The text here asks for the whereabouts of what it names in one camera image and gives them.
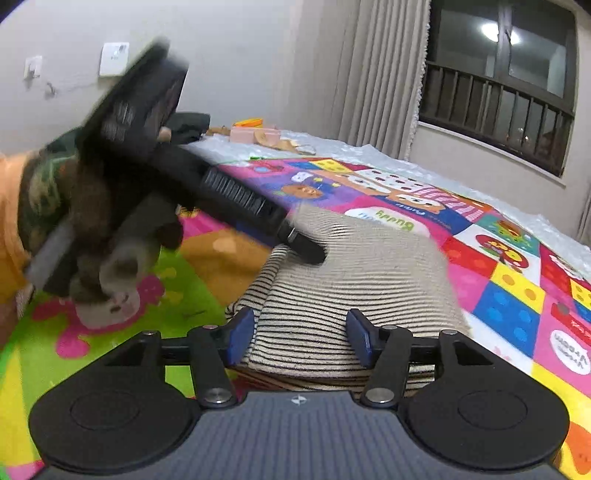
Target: wall outlet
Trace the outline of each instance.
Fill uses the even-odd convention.
[[[129,43],[113,42],[103,45],[100,56],[99,77],[117,77],[123,75],[129,60]]]
[[[25,60],[25,80],[36,79],[41,76],[41,65],[43,57],[40,55],[36,57],[29,57]]]

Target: striped fabric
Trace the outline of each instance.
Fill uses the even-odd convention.
[[[324,264],[303,264],[276,247],[258,278],[226,314],[253,308],[257,319],[242,371],[295,390],[360,391],[369,372],[349,346],[347,311],[375,325],[396,324],[435,337],[467,333],[447,279],[447,262],[431,240],[367,220],[302,204],[295,224],[328,250]],[[408,388],[420,388],[433,367],[412,367]]]

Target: window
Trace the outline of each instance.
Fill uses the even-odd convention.
[[[548,0],[433,0],[420,118],[560,176],[576,56],[573,14]]]

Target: logo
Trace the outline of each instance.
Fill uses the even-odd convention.
[[[308,399],[307,399],[307,398],[305,398],[305,397],[304,397],[304,396],[302,396],[302,395],[296,395],[295,397],[293,397],[293,398],[291,399],[291,402],[292,402],[293,404],[297,405],[298,407],[299,407],[299,406],[301,406],[301,405],[303,405],[303,404],[304,404],[304,403],[306,403],[307,401],[308,401]]]

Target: orange sleeve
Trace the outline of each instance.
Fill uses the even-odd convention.
[[[27,285],[22,268],[29,255],[18,236],[18,192],[30,154],[0,154],[0,304]]]

